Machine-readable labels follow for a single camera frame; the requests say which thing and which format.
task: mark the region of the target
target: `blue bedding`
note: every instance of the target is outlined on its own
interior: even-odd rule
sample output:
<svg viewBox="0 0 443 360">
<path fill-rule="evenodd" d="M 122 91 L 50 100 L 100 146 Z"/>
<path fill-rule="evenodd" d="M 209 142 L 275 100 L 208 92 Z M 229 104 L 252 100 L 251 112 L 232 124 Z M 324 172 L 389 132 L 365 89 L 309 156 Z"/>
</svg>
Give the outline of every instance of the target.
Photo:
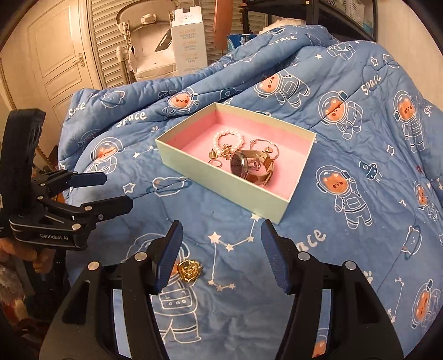
<svg viewBox="0 0 443 360">
<path fill-rule="evenodd" d="M 66 191 L 67 202 L 127 194 L 134 209 L 98 224 L 87 251 L 67 255 L 70 280 L 90 261 L 118 263 L 146 249 L 178 219 L 179 260 L 204 270 L 192 285 L 172 275 L 152 298 L 171 359 L 274 358 L 293 299 L 272 275 L 263 219 L 167 168 L 155 147 L 213 102 L 317 133 L 276 229 L 320 261 L 354 260 L 409 353 L 443 303 L 443 113 L 384 48 L 340 43 L 321 26 L 273 29 L 195 74 L 73 96 L 60 167 L 104 171 L 108 181 Z M 115 295 L 119 350 L 129 356 Z M 325 310 L 317 349 L 327 327 Z"/>
</svg>

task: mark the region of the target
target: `wristwatch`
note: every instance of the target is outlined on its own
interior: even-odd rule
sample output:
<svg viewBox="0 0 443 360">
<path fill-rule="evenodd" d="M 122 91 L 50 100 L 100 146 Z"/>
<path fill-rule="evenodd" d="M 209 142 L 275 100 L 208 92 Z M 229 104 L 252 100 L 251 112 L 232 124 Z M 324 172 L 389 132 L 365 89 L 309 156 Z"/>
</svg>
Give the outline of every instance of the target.
<svg viewBox="0 0 443 360">
<path fill-rule="evenodd" d="M 266 174 L 256 175 L 253 172 L 249 171 L 250 166 L 248 163 L 248 159 L 256 159 L 262 164 L 266 169 Z M 231 156 L 231 172 L 254 183 L 256 185 L 266 185 L 271 179 L 274 173 L 274 160 L 265 153 L 264 151 L 256 151 L 256 150 L 241 150 L 236 151 Z"/>
</svg>

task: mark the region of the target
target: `silver screw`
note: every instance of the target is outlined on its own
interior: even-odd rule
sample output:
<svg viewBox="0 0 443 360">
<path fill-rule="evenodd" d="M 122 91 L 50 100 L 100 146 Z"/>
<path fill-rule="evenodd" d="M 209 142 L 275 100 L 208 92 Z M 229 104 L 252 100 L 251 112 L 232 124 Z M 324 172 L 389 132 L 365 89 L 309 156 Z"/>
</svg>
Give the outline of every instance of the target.
<svg viewBox="0 0 443 360">
<path fill-rule="evenodd" d="M 307 252 L 299 252 L 299 254 L 297 255 L 297 257 L 302 260 L 302 261 L 307 261 L 311 258 L 311 256 L 307 253 Z"/>
<path fill-rule="evenodd" d="M 355 270 L 357 265 L 353 261 L 346 261 L 345 266 L 348 270 Z"/>
<path fill-rule="evenodd" d="M 88 264 L 88 269 L 91 271 L 97 270 L 99 266 L 100 264 L 97 261 L 93 261 Z"/>
<path fill-rule="evenodd" d="M 142 251 L 134 255 L 134 259 L 137 260 L 137 261 L 143 261 L 147 257 L 148 256 L 146 255 L 146 253 L 142 252 Z"/>
</svg>

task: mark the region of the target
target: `jewelry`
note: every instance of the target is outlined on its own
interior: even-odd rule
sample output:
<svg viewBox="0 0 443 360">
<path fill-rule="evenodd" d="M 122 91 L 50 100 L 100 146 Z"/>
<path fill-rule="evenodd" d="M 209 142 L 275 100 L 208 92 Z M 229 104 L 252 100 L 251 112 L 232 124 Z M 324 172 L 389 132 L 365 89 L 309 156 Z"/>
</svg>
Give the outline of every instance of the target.
<svg viewBox="0 0 443 360">
<path fill-rule="evenodd" d="M 265 142 L 270 143 L 272 146 L 275 146 L 275 148 L 276 148 L 276 150 L 277 150 L 277 155 L 275 155 L 272 159 L 275 160 L 276 158 L 279 157 L 279 155 L 280 155 L 280 150 L 279 150 L 278 146 L 275 145 L 272 141 L 269 141 L 269 140 L 266 140 L 266 139 L 255 139 L 255 140 L 251 140 L 251 141 L 250 141 L 250 144 L 249 144 L 249 150 L 252 150 L 252 148 L 253 148 L 253 146 L 255 145 L 255 143 L 256 143 L 256 142 L 259 142 L 259 141 L 265 141 Z M 270 154 L 270 153 L 273 152 L 273 150 L 272 150 L 272 148 L 270 148 L 269 146 L 266 146 L 265 149 L 264 149 L 264 152 Z"/>
<path fill-rule="evenodd" d="M 186 282 L 197 280 L 202 273 L 203 266 L 195 260 L 185 260 L 177 264 L 177 272 L 180 278 Z"/>
<path fill-rule="evenodd" d="M 211 149 L 211 151 L 209 151 L 209 158 L 217 159 L 217 153 L 214 151 L 214 149 Z"/>
<path fill-rule="evenodd" d="M 223 144 L 222 147 L 220 147 L 218 140 L 225 135 L 235 135 L 237 136 L 237 143 L 232 146 L 232 145 L 228 145 L 228 144 Z M 234 152 L 236 152 L 237 150 L 240 150 L 243 146 L 243 136 L 235 130 L 229 130 L 226 129 L 224 131 L 221 131 L 219 133 L 216 133 L 214 136 L 214 140 L 212 142 L 212 148 L 215 151 L 215 153 L 217 154 L 217 156 L 222 156 L 222 157 L 226 157 L 228 159 L 228 157 L 230 158 L 230 155 Z"/>
<path fill-rule="evenodd" d="M 253 158 L 258 160 L 266 168 L 266 174 L 256 175 L 250 172 L 251 167 L 249 166 L 250 161 L 248 159 Z M 271 179 L 274 173 L 274 160 L 264 151 L 257 150 L 242 150 L 236 151 L 231 157 L 231 172 L 254 183 L 256 185 L 266 185 Z"/>
<path fill-rule="evenodd" d="M 220 160 L 217 160 L 217 159 L 211 159 L 211 160 L 208 161 L 208 163 L 210 163 L 212 165 L 212 163 L 214 161 L 218 162 L 218 165 L 214 165 L 215 167 L 217 167 L 217 168 L 221 168 L 222 167 L 222 165 L 223 165 L 222 162 Z"/>
</svg>

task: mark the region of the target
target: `door handle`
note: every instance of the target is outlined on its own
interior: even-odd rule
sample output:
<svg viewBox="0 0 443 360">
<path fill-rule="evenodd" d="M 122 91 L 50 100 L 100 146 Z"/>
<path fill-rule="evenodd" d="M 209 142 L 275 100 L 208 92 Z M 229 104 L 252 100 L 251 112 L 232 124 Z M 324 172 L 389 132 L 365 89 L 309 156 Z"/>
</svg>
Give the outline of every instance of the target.
<svg viewBox="0 0 443 360">
<path fill-rule="evenodd" d="M 80 64 L 81 67 L 85 67 L 85 61 L 81 52 L 78 53 L 78 57 L 72 62 L 72 64 Z"/>
</svg>

